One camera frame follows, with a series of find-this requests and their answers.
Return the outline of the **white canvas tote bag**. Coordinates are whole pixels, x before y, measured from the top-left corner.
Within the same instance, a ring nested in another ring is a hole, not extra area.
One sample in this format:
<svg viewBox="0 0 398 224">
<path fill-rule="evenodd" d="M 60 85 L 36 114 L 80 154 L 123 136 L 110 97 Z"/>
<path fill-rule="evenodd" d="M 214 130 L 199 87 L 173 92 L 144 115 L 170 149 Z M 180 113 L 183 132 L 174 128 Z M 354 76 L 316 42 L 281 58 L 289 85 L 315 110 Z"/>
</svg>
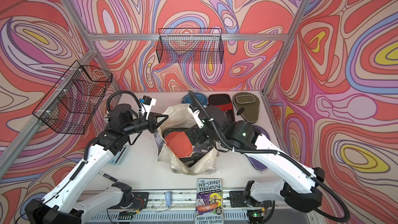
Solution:
<svg viewBox="0 0 398 224">
<path fill-rule="evenodd" d="M 154 133 L 158 161 L 168 163 L 173 173 L 185 175 L 213 174 L 218 155 L 208 136 L 198 140 L 198 128 L 188 104 L 168 107 L 168 119 Z"/>
</svg>

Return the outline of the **blue paddle case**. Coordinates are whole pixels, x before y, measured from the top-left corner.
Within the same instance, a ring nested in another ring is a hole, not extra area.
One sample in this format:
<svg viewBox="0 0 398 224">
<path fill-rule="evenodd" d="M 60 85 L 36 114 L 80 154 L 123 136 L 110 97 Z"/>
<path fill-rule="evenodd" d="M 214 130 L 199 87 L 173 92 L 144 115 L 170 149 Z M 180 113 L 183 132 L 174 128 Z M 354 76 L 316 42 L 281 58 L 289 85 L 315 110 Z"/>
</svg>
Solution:
<svg viewBox="0 0 398 224">
<path fill-rule="evenodd" d="M 208 98 L 207 96 L 205 96 L 202 93 L 195 93 L 195 96 L 197 98 L 197 100 L 203 105 L 203 106 L 207 106 L 208 105 Z M 182 100 L 181 100 L 182 104 L 192 104 L 192 98 L 190 96 L 190 94 L 185 95 Z"/>
</svg>

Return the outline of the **black red paddle case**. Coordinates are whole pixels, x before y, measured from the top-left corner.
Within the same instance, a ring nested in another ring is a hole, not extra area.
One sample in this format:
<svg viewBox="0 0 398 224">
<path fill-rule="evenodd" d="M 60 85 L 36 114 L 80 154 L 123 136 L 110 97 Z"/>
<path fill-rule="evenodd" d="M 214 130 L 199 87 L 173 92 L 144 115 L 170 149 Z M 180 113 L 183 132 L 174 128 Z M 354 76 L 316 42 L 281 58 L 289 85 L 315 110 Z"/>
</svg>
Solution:
<svg viewBox="0 0 398 224">
<path fill-rule="evenodd" d="M 228 121 L 235 121 L 233 103 L 228 94 L 211 94 L 208 97 L 208 105 L 219 108 L 225 114 Z"/>
</svg>

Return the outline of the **green paddle case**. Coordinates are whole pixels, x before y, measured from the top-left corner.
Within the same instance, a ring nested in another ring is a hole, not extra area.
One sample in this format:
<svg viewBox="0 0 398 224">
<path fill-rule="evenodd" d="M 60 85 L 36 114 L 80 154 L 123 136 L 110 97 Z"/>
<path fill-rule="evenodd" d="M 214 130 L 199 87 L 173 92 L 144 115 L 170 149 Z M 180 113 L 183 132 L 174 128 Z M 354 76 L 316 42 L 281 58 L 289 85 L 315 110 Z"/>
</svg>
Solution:
<svg viewBox="0 0 398 224">
<path fill-rule="evenodd" d="M 249 92 L 240 92 L 233 95 L 233 105 L 237 110 L 237 116 L 241 116 L 249 123 L 256 123 L 259 119 L 260 100 Z"/>
</svg>

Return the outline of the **purple paddle case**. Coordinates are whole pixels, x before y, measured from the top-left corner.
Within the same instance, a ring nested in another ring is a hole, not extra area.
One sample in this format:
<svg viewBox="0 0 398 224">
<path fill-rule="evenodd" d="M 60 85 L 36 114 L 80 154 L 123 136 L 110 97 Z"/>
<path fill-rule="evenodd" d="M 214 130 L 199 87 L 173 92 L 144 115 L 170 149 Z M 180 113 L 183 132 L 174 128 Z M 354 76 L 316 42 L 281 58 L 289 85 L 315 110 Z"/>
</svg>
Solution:
<svg viewBox="0 0 398 224">
<path fill-rule="evenodd" d="M 267 133 L 267 131 L 265 129 L 263 129 L 262 127 L 255 125 L 255 127 L 263 134 L 267 137 L 268 140 L 270 140 L 270 136 Z M 248 160 L 250 161 L 251 165 L 257 170 L 257 171 L 265 171 L 267 170 L 267 166 L 265 166 L 264 164 L 262 164 L 260 161 L 252 158 L 252 157 L 248 157 Z"/>
</svg>

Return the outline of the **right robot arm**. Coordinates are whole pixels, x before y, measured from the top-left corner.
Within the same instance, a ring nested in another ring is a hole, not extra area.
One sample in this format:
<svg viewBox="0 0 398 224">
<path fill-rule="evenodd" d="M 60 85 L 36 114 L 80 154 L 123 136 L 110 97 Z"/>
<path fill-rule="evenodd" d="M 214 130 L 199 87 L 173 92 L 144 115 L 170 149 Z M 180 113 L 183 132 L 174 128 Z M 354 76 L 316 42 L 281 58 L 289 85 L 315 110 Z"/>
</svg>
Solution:
<svg viewBox="0 0 398 224">
<path fill-rule="evenodd" d="M 290 207 L 303 213 L 315 211 L 334 222 L 345 223 L 350 220 L 350 212 L 344 201 L 338 194 L 320 181 L 314 173 L 308 171 L 302 164 L 278 148 L 244 150 L 231 146 L 221 133 L 216 121 L 203 105 L 199 103 L 196 95 L 191 90 L 188 91 L 188 94 L 200 112 L 205 114 L 207 121 L 212 126 L 218 140 L 223 146 L 227 147 L 230 151 L 244 153 L 249 157 L 253 157 L 285 181 L 283 189 L 278 190 L 276 194 L 282 197 Z M 318 208 L 322 203 L 322 193 L 317 189 L 318 186 L 338 202 L 344 212 L 343 217 L 329 215 Z"/>
</svg>

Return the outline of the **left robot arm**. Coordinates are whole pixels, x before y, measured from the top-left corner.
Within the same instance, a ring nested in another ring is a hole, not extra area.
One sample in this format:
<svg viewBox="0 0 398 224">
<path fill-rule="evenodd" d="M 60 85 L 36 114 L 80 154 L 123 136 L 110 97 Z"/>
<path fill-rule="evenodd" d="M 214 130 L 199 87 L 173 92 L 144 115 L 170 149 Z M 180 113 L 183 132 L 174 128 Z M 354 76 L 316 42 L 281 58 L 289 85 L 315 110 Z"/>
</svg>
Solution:
<svg viewBox="0 0 398 224">
<path fill-rule="evenodd" d="M 113 183 L 104 192 L 87 200 L 78 201 L 82 192 L 126 143 L 132 144 L 130 136 L 144 131 L 155 133 L 168 119 L 167 115 L 151 112 L 156 100 L 131 95 L 138 105 L 138 111 L 129 104 L 119 104 L 111 108 L 111 100 L 120 93 L 112 94 L 106 107 L 109 114 L 105 129 L 90 141 L 80 162 L 69 174 L 47 193 L 41 200 L 33 199 L 25 207 L 31 224 L 84 224 L 92 217 L 110 207 L 129 208 L 134 197 L 131 186 L 120 181 Z"/>
</svg>

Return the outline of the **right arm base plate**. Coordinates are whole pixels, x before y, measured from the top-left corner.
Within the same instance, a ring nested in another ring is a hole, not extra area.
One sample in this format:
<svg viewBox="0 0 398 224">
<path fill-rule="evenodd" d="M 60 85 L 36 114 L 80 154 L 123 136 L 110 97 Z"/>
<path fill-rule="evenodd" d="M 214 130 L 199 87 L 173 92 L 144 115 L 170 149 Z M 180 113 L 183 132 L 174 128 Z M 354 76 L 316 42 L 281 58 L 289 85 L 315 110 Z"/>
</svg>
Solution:
<svg viewBox="0 0 398 224">
<path fill-rule="evenodd" d="M 232 207 L 261 207 L 267 209 L 273 205 L 273 201 L 259 202 L 245 191 L 230 191 L 228 200 Z"/>
</svg>

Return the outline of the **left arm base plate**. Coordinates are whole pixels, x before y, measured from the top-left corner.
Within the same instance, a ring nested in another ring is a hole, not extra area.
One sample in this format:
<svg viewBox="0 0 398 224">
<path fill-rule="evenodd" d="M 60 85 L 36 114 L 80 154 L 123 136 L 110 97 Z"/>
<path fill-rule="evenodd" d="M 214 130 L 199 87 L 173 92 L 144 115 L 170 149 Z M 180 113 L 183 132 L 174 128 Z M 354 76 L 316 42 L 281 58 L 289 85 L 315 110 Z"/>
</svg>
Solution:
<svg viewBox="0 0 398 224">
<path fill-rule="evenodd" d="M 112 206 L 109 209 L 137 209 L 142 210 L 147 207 L 148 199 L 149 199 L 149 192 L 139 192 L 134 191 L 132 192 L 132 202 L 127 206 Z"/>
</svg>

